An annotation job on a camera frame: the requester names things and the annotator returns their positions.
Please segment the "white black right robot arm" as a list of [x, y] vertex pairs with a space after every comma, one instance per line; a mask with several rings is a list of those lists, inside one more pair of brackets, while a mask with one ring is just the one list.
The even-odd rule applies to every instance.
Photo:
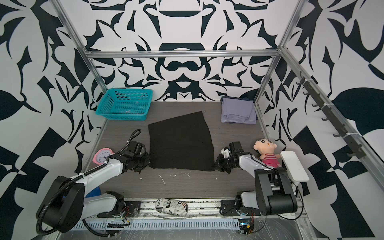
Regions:
[[215, 169], [230, 174], [232, 169], [240, 168], [255, 180], [255, 190], [242, 192], [236, 196], [237, 207], [259, 210], [261, 215], [278, 215], [283, 219], [298, 210], [296, 192], [297, 180], [289, 176], [287, 168], [280, 163], [280, 155], [275, 153], [277, 145], [268, 139], [257, 140], [254, 144], [260, 156], [245, 152], [240, 142], [232, 142], [221, 150], [215, 162]]

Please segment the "lilac skirt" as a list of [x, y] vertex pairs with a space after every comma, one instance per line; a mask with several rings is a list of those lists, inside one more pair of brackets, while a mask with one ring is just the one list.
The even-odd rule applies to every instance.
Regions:
[[257, 115], [253, 101], [222, 97], [222, 123], [254, 125]]

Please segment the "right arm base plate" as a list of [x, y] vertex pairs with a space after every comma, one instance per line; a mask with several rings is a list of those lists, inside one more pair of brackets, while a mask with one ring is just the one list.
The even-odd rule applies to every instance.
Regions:
[[255, 208], [244, 207], [240, 200], [221, 200], [219, 213], [224, 217], [250, 217], [261, 216]]

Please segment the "black garment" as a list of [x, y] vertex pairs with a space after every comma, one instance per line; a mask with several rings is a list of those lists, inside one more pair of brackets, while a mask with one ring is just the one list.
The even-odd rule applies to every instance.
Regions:
[[215, 170], [214, 146], [203, 112], [152, 123], [148, 129], [151, 168]]

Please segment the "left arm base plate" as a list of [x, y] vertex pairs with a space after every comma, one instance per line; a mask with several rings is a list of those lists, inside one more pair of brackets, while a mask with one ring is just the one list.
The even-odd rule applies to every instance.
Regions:
[[118, 201], [110, 212], [104, 212], [97, 215], [98, 218], [132, 218], [140, 212], [141, 201]]

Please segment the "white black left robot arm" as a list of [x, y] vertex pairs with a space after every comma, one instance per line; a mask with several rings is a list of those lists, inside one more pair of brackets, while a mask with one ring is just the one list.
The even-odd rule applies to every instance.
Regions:
[[122, 195], [113, 191], [94, 197], [88, 197], [88, 194], [114, 177], [127, 171], [140, 173], [149, 165], [146, 146], [134, 141], [141, 132], [136, 129], [126, 145], [107, 156], [100, 166], [71, 178], [57, 177], [36, 213], [38, 235], [46, 236], [56, 231], [66, 233], [79, 221], [87, 226], [86, 218], [99, 214], [121, 215], [126, 206]]

